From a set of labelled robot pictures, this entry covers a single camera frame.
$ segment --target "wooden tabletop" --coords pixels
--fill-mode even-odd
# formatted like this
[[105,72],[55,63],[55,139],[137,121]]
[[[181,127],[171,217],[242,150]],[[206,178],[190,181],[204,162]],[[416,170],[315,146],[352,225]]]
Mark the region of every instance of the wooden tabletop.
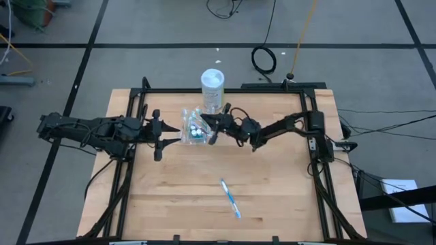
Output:
[[[334,140],[342,138],[331,90],[316,90],[318,110],[326,117],[326,132]],[[113,90],[106,116],[125,114],[129,90]],[[201,94],[149,93],[147,118],[154,109],[161,119],[182,128],[181,111],[202,105]],[[298,95],[226,94],[225,102],[243,108],[262,126],[300,112]],[[164,133],[162,138],[176,137]],[[335,157],[348,161],[343,152]],[[97,154],[93,174],[108,162]],[[307,173],[307,140],[286,133],[268,142],[255,153],[250,145],[239,148],[234,139],[221,134],[214,146],[176,143],[154,162],[153,149],[138,145],[131,181],[124,240],[322,241],[320,216],[313,179]],[[342,162],[330,164],[339,209],[363,236],[366,236],[352,173]],[[78,235],[86,233],[108,205],[115,164],[92,183],[84,204]],[[232,192],[242,218],[237,219],[219,180]],[[328,208],[330,234],[334,234]],[[119,211],[113,218],[114,234]]]

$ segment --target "pen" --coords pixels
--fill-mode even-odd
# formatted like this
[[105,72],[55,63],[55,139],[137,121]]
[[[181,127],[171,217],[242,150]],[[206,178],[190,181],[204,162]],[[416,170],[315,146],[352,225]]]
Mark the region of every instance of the pen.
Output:
[[225,184],[224,179],[221,179],[221,186],[223,187],[225,193],[229,197],[230,203],[232,204],[234,214],[236,215],[237,218],[240,218],[240,212],[239,212],[238,206],[236,205],[236,202],[234,201],[233,196],[229,191],[229,188],[227,188],[227,185]]

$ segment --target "white container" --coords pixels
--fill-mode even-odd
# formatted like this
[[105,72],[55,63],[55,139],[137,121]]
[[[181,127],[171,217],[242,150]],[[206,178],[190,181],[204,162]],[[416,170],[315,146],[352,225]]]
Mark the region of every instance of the white container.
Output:
[[215,113],[223,106],[224,74],[217,69],[207,69],[201,76],[204,107]]

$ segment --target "plastic bag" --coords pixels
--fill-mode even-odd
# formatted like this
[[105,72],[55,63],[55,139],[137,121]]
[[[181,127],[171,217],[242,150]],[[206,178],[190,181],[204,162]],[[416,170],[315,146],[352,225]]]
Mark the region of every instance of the plastic bag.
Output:
[[206,144],[212,136],[212,130],[201,118],[201,109],[183,109],[183,128],[181,130],[181,141],[184,144]]

